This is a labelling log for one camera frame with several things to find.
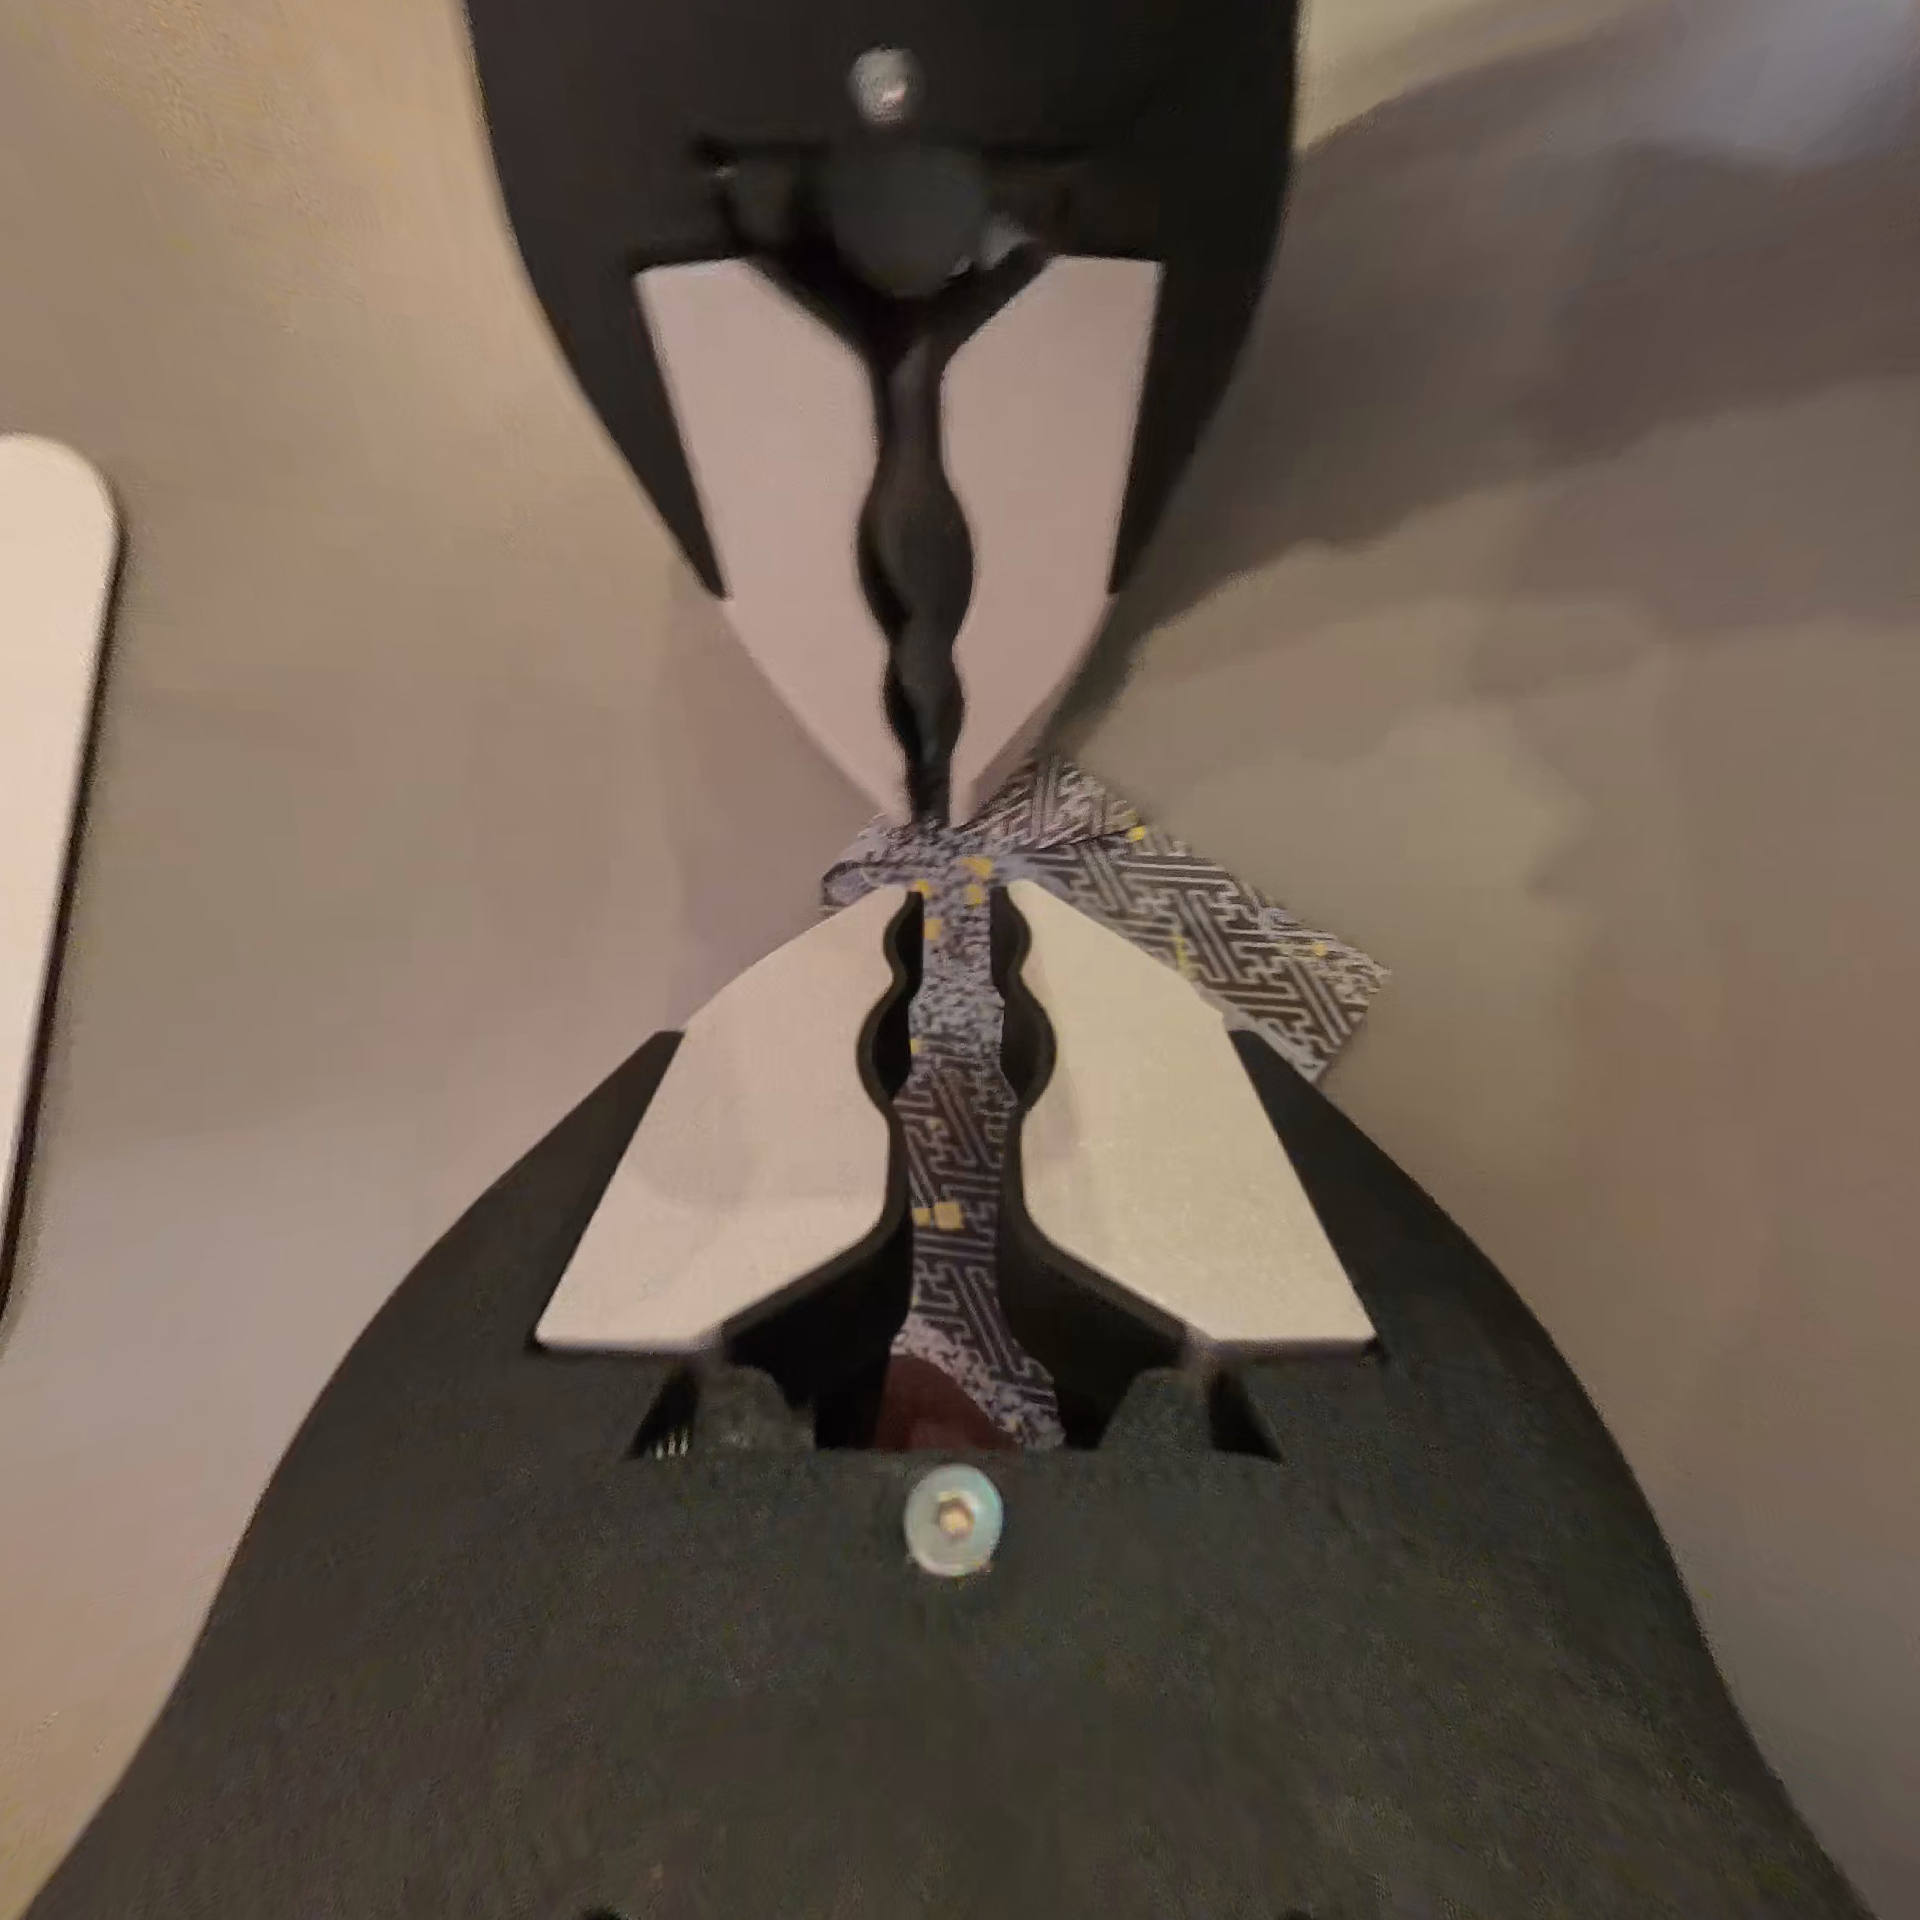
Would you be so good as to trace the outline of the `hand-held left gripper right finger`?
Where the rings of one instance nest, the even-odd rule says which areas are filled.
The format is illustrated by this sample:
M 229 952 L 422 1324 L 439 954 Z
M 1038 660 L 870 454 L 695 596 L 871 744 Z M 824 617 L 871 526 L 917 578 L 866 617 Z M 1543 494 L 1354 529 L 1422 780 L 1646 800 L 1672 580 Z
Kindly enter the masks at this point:
M 997 1292 L 1088 1449 L 1141 1376 L 1370 1353 L 1339 1260 L 1225 1014 L 1033 881 L 992 897 L 1015 1098 Z

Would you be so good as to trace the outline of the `dark patterned origami paper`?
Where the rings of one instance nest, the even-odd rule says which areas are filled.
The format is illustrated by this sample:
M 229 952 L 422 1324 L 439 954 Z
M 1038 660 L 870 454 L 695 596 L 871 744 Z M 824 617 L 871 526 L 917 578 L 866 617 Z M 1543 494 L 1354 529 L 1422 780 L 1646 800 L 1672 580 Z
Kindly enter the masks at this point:
M 1022 1449 L 1061 1443 L 1051 1382 L 997 1294 L 1002 1074 L 990 894 L 1033 881 L 1190 981 L 1229 1026 L 1257 1034 L 1309 1082 L 1337 1060 L 1385 970 L 1303 924 L 1069 760 L 1031 760 L 969 824 L 873 821 L 827 867 L 825 915 L 904 886 L 925 901 L 921 988 L 901 1092 L 914 1219 L 914 1302 L 896 1356 L 925 1360 Z

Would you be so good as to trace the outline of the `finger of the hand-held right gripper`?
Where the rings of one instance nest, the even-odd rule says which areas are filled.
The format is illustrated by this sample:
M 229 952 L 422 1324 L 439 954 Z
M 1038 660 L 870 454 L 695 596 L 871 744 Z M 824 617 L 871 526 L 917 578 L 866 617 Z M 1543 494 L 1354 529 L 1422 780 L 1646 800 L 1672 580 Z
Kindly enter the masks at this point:
M 925 302 L 944 348 L 944 478 L 971 589 L 959 739 L 920 816 L 974 818 L 1033 749 L 1113 609 L 1161 266 L 1009 253 Z
M 746 261 L 657 267 L 633 290 L 731 632 L 824 756 L 906 818 L 889 643 L 858 563 L 879 452 L 865 362 Z

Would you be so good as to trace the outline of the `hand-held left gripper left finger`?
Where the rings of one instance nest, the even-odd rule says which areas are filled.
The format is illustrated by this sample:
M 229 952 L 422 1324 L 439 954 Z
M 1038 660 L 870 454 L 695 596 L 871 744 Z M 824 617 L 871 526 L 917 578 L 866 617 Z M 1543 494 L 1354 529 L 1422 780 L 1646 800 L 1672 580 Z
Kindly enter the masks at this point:
M 914 1292 L 906 1130 L 925 899 L 883 884 L 673 1038 L 535 1344 L 767 1374 L 865 1449 Z

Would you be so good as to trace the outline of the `white rounded board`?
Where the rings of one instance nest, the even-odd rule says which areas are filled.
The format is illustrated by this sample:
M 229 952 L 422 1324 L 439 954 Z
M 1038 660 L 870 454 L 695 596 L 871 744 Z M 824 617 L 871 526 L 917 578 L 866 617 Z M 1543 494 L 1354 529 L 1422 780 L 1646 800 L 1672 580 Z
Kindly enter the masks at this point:
M 30 1200 L 125 530 L 55 440 L 3 437 L 3 1297 Z

